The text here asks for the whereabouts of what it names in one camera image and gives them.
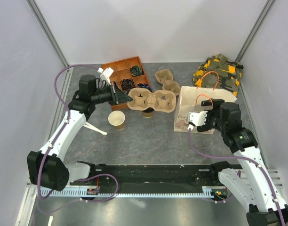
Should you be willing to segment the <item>cardboard cup carrier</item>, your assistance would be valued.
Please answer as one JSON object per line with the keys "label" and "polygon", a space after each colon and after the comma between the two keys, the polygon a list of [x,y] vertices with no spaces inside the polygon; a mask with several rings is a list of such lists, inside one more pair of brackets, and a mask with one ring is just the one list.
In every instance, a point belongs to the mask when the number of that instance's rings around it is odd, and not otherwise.
{"label": "cardboard cup carrier", "polygon": [[162,69],[155,73],[155,78],[162,85],[163,90],[171,91],[178,96],[181,91],[181,86],[174,81],[172,72],[168,69]]}
{"label": "cardboard cup carrier", "polygon": [[127,103],[131,110],[144,111],[152,108],[155,111],[170,113],[176,108],[176,96],[167,90],[151,92],[145,88],[133,88],[128,95],[132,101]]}

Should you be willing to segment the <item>black plastic cup lid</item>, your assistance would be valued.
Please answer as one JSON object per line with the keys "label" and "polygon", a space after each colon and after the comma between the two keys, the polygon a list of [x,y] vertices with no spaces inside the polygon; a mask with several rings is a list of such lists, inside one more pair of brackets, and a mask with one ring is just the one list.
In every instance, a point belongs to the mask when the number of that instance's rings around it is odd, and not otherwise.
{"label": "black plastic cup lid", "polygon": [[151,113],[151,112],[153,112],[153,111],[154,111],[154,109],[151,108],[151,107],[149,107],[149,108],[143,110],[142,113]]}

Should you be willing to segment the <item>brown paper cup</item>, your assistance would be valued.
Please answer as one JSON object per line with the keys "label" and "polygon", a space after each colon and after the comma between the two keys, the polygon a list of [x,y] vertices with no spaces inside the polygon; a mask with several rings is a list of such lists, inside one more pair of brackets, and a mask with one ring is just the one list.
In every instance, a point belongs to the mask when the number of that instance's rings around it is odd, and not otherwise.
{"label": "brown paper cup", "polygon": [[121,130],[125,127],[125,119],[125,114],[122,111],[113,111],[108,116],[108,122],[116,130]]}
{"label": "brown paper cup", "polygon": [[153,112],[142,111],[142,116],[145,117],[145,118],[150,118],[150,117],[153,116]]}

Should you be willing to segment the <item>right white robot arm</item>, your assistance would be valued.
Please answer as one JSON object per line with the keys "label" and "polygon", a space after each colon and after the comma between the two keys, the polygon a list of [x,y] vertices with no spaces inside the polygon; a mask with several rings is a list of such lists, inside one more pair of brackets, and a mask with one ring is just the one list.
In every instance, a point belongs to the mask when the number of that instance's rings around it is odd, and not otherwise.
{"label": "right white robot arm", "polygon": [[271,179],[253,133],[242,126],[241,110],[237,103],[223,99],[204,100],[207,110],[190,113],[188,120],[198,132],[215,129],[221,133],[224,144],[239,161],[248,179],[247,186],[234,172],[226,157],[212,165],[209,180],[223,184],[246,210],[250,226],[288,226],[288,204]]}

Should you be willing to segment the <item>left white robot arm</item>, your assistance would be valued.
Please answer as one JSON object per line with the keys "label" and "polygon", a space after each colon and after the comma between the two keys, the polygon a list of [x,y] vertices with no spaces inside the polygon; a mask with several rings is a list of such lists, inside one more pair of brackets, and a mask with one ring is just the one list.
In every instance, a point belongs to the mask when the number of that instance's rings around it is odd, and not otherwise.
{"label": "left white robot arm", "polygon": [[106,84],[94,75],[83,75],[79,89],[68,104],[67,112],[49,141],[37,152],[27,156],[29,178],[32,184],[62,191],[70,182],[81,179],[86,185],[96,182],[97,174],[87,163],[66,166],[64,157],[79,130],[89,120],[97,104],[118,105],[132,101],[112,82]]}

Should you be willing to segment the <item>white paper takeout bag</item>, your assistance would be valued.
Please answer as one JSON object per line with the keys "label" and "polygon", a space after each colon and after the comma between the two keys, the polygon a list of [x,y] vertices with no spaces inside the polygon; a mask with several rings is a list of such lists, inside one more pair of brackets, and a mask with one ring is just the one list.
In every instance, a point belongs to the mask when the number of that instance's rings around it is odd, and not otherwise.
{"label": "white paper takeout bag", "polygon": [[221,85],[219,73],[210,71],[196,77],[193,87],[182,86],[175,110],[175,132],[186,132],[188,114],[216,109],[223,102],[235,102],[237,91]]}

